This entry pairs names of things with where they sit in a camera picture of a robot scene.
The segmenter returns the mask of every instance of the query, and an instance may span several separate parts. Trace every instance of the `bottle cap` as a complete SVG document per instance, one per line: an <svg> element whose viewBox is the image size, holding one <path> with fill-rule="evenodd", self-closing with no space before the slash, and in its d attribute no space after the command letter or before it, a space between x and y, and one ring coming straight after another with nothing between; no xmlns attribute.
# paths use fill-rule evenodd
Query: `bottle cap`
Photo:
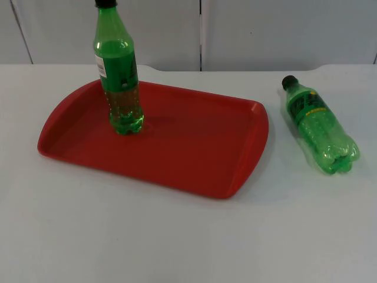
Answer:
<svg viewBox="0 0 377 283"><path fill-rule="evenodd" d="M292 84L297 84L298 82L299 82L299 80L296 77L294 77L292 75L288 75L282 81L283 88L284 88L284 90L287 90L287 88L289 88Z"/></svg>
<svg viewBox="0 0 377 283"><path fill-rule="evenodd" d="M97 8L112 8L117 5L117 0L95 0Z"/></svg>

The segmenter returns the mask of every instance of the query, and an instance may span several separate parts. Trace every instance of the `green label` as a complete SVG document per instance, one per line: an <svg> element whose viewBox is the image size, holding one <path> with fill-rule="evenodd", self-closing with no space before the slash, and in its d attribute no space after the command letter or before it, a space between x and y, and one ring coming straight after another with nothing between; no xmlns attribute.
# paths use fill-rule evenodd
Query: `green label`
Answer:
<svg viewBox="0 0 377 283"><path fill-rule="evenodd" d="M134 88L138 83L135 53L119 58L96 56L104 90L120 92Z"/></svg>
<svg viewBox="0 0 377 283"><path fill-rule="evenodd" d="M319 111L328 111L328 107L315 91L304 91L288 104L288 112L296 125L302 118Z"/></svg>

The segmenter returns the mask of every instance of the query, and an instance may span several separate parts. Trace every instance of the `red tray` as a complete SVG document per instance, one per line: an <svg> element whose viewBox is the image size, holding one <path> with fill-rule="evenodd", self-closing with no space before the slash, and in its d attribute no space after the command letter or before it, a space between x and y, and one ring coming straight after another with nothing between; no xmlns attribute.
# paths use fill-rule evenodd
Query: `red tray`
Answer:
<svg viewBox="0 0 377 283"><path fill-rule="evenodd" d="M99 80L67 96L48 117L41 154L212 198L235 194L268 135L263 105L140 82L141 133L120 136L108 121Z"/></svg>

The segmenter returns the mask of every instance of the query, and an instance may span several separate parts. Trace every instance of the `standing bottle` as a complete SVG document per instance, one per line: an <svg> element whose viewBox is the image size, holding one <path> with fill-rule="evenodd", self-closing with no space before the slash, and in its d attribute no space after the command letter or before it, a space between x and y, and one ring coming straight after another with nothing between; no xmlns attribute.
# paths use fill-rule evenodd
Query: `standing bottle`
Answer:
<svg viewBox="0 0 377 283"><path fill-rule="evenodd" d="M292 75L282 84L287 92L287 111L319 167L329 174L350 171L360 152L329 107L314 89L299 84Z"/></svg>
<svg viewBox="0 0 377 283"><path fill-rule="evenodd" d="M119 17L116 0L95 3L98 21L93 46L110 107L110 124L118 134L138 133L144 114L139 103L134 41Z"/></svg>

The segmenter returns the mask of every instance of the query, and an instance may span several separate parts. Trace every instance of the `white table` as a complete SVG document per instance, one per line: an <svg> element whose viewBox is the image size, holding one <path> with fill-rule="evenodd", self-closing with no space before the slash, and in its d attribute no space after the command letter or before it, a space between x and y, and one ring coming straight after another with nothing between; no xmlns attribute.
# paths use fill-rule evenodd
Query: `white table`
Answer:
<svg viewBox="0 0 377 283"><path fill-rule="evenodd" d="M139 74L262 102L270 135L256 170L219 201L42 157L48 115L97 69L2 65L1 282L377 282L377 66ZM357 141L350 173L326 176L306 161L280 112L286 74L322 93Z"/></svg>

